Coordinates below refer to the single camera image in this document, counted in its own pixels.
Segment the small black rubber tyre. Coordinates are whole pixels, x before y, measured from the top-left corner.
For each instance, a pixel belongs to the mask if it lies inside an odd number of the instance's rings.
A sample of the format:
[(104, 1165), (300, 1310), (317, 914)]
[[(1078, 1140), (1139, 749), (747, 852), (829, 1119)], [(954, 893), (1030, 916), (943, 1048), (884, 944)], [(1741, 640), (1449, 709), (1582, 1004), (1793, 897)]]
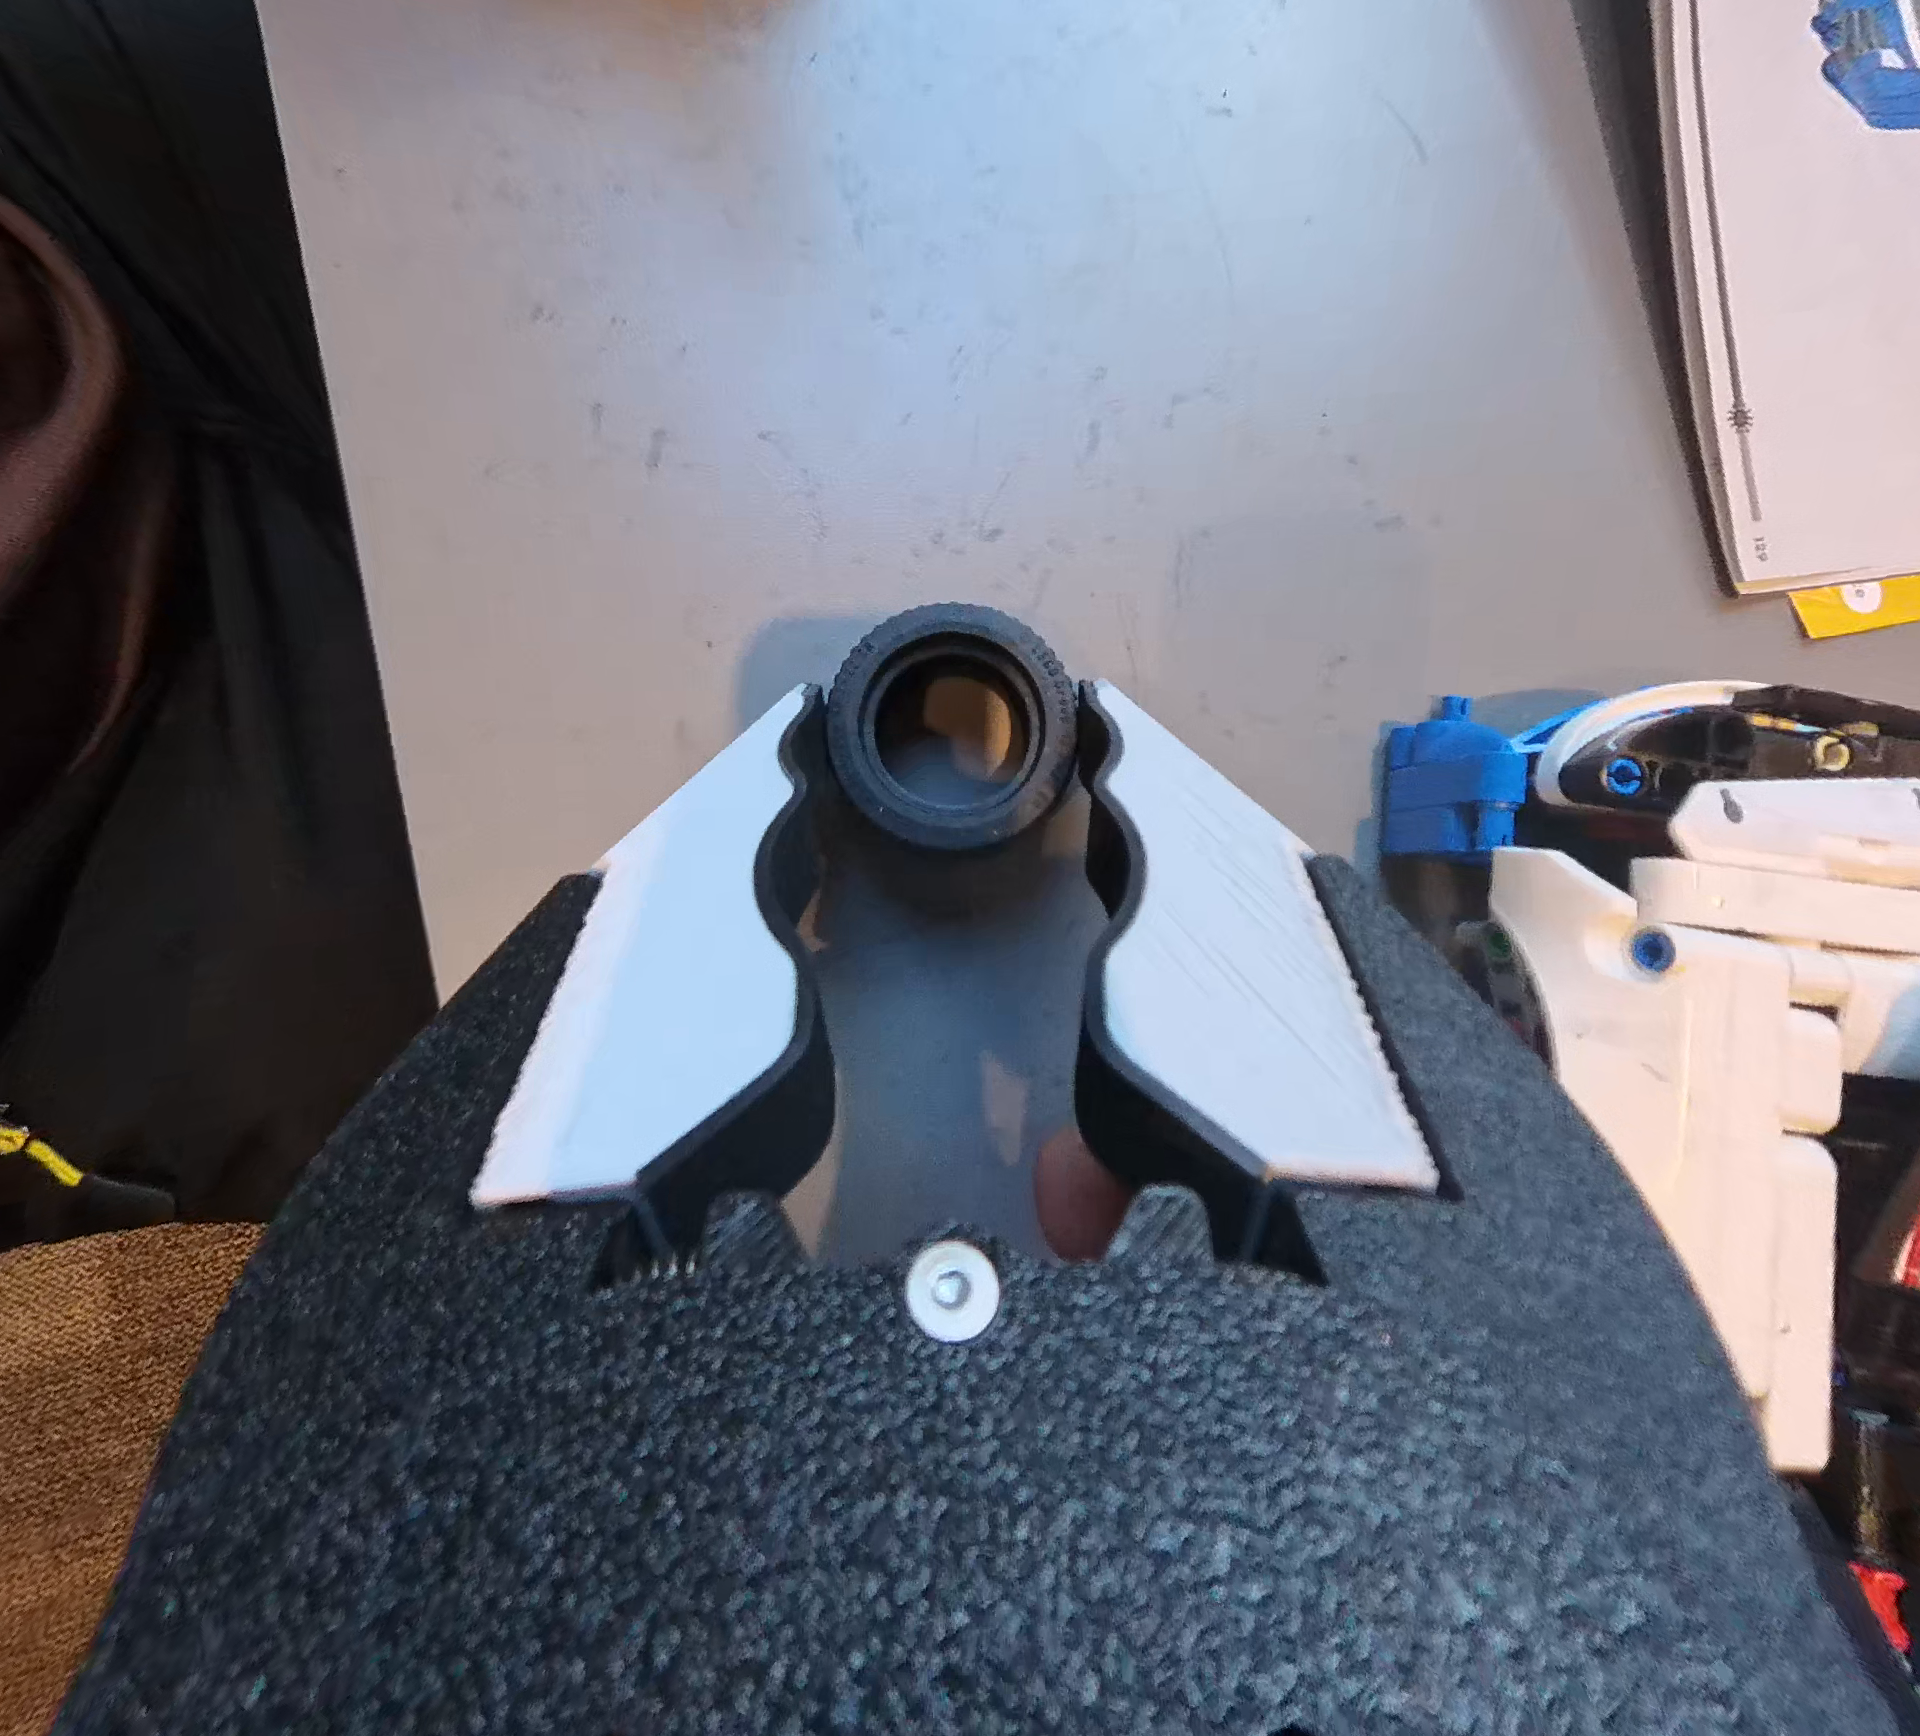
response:
[(874, 903), (1009, 919), (1078, 875), (1078, 686), (1016, 616), (939, 600), (884, 618), (836, 672), (827, 745), (833, 852)]

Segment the brown cloth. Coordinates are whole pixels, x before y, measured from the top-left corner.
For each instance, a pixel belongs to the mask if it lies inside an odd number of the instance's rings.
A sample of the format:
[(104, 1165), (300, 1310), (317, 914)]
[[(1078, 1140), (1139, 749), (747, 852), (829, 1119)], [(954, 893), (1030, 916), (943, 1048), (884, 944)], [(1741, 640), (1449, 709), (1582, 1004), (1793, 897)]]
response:
[(49, 1734), (257, 1224), (4, 1255), (4, 1730)]

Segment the person's right hand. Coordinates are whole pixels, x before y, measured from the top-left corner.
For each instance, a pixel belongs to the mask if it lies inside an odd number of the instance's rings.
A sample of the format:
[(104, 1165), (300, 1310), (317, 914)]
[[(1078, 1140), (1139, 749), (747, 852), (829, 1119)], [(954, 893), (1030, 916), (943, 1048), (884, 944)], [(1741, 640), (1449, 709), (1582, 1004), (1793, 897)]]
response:
[(1070, 1267), (1102, 1261), (1135, 1205), (1135, 1189), (1092, 1152), (1076, 1126), (1042, 1144), (1032, 1196), (1049, 1255)]

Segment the yellow leaflet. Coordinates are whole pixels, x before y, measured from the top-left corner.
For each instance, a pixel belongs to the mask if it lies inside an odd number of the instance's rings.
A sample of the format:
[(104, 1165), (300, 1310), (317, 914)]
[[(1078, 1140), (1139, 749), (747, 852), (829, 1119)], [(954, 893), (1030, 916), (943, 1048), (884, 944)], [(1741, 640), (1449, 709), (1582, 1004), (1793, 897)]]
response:
[(1818, 589), (1793, 589), (1787, 604), (1810, 644), (1861, 638), (1920, 621), (1920, 578), (1886, 575)]

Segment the person's dark sweater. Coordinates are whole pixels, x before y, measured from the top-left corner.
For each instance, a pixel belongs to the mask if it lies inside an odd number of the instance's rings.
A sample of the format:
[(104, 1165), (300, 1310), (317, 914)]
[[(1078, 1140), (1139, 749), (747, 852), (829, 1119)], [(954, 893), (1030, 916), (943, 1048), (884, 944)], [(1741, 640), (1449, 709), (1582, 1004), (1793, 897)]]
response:
[(434, 1006), (254, 0), (4, 0), (4, 1247), (269, 1221)]

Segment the toy brick race car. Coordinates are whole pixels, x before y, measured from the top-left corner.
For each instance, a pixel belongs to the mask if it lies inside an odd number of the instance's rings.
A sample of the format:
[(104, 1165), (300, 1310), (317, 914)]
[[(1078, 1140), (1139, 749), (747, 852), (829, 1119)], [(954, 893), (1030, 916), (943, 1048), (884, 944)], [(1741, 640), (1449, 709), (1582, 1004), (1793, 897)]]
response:
[(1381, 730), (1381, 882), (1693, 1276), (1919, 1730), (1919, 706), (1693, 680)]

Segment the instruction booklet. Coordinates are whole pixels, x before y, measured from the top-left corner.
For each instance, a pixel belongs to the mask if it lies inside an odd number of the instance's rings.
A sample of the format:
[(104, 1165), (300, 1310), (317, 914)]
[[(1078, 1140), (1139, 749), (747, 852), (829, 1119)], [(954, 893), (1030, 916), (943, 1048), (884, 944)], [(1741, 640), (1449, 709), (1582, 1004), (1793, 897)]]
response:
[(1693, 423), (1741, 596), (1919, 573), (1919, 0), (1648, 0)]

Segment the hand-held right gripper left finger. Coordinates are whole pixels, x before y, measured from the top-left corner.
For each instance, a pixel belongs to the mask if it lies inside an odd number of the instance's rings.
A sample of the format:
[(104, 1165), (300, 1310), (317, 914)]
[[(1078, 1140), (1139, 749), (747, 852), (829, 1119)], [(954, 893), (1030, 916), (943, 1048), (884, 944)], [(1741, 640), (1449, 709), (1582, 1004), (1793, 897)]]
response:
[(782, 1205), (836, 1128), (803, 914), (827, 700), (789, 693), (592, 869), (596, 892), (472, 1181), (476, 1212), (623, 1205), (651, 1261), (726, 1196)]

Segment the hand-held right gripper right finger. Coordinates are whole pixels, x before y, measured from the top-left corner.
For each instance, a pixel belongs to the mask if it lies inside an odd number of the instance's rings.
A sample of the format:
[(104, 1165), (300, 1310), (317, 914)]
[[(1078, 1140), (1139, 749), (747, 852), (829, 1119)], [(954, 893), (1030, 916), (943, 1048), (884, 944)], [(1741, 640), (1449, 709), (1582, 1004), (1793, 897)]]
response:
[(1078, 693), (1088, 886), (1076, 1126), (1187, 1189), (1228, 1267), (1324, 1283), (1301, 1188), (1432, 1199), (1442, 1162), (1315, 886), (1315, 852), (1109, 680)]

